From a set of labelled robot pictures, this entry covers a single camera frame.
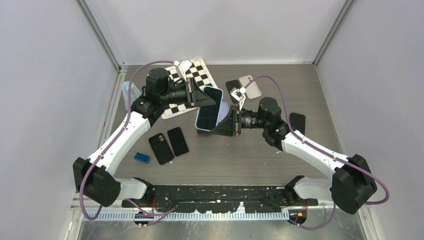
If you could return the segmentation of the light blue cased phone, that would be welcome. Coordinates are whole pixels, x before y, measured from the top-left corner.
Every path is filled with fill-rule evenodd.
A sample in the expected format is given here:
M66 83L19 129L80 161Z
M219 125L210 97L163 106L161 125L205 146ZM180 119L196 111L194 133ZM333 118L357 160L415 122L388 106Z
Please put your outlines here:
M218 123L223 91L220 88L205 86L203 92L214 100L215 103L199 108L196 116L195 128L201 131L210 132Z

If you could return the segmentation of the dark phone from lilac case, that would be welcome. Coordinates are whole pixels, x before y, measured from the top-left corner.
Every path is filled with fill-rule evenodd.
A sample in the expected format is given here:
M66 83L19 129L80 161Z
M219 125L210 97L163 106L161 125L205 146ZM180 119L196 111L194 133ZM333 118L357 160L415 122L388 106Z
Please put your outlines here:
M201 136L210 136L211 135L211 132L210 131L206 131L206 130L200 130L200 129L198 129L197 130L197 134L198 135L201 135Z

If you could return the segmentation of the beige phone case with ring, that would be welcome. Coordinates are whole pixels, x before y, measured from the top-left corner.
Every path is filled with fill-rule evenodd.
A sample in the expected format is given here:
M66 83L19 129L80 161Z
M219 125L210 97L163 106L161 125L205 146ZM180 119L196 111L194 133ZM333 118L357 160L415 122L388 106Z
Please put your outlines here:
M253 79L254 78L252 75L241 76L238 79L240 85L246 88L245 94L247 98L250 100L259 98L262 95L262 92L260 88L258 87L258 85L256 84L256 82L252 82Z

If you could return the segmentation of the purple edged phone from case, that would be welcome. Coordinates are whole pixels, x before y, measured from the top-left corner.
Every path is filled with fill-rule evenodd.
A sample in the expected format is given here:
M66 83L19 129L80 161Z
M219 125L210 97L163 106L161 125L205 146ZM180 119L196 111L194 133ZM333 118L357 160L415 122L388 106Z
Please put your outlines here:
M176 157L181 157L189 153L189 147L187 145L185 136L180 127L175 127L167 131L167 135Z

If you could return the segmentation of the lilac cased phone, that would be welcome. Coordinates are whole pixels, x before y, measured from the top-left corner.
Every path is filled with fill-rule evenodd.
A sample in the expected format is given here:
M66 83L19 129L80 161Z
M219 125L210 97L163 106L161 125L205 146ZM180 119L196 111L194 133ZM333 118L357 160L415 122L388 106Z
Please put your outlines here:
M230 108L228 103L225 101L222 101L220 104L216 125L218 125L227 116L227 114L229 113L229 110Z

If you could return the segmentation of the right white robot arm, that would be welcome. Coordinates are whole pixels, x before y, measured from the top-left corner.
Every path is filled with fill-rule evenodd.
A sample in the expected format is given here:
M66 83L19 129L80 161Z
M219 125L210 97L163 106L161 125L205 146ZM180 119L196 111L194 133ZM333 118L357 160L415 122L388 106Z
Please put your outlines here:
M367 161L358 154L339 154L307 138L304 115L293 112L289 122L285 122L281 114L277 101L271 97L262 98L257 111L232 105L211 133L238 137L242 129L262 129L262 137L271 147L302 159L326 176L296 176L285 186L288 203L299 205L306 199L331 201L344 212L355 214L378 189Z

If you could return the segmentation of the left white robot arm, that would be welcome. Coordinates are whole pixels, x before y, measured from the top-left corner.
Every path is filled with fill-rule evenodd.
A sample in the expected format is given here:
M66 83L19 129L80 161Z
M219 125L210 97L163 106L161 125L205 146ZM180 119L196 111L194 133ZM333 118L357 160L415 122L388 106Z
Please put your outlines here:
M187 108L212 106L216 102L191 77L174 84L164 68L154 68L146 77L144 93L131 103L122 123L104 144L88 158L73 163L80 203L87 197L101 207L116 200L134 199L141 207L153 202L153 193L141 180L118 179L115 172L136 141L156 123L170 104Z

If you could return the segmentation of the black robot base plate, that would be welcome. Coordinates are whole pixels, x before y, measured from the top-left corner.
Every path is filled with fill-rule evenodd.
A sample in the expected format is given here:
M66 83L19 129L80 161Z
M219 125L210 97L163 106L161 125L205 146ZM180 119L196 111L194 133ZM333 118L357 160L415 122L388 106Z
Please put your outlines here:
M141 199L123 200L122 207L154 208L160 213L277 213L286 207L317 206L314 198L301 199L283 186L148 185Z

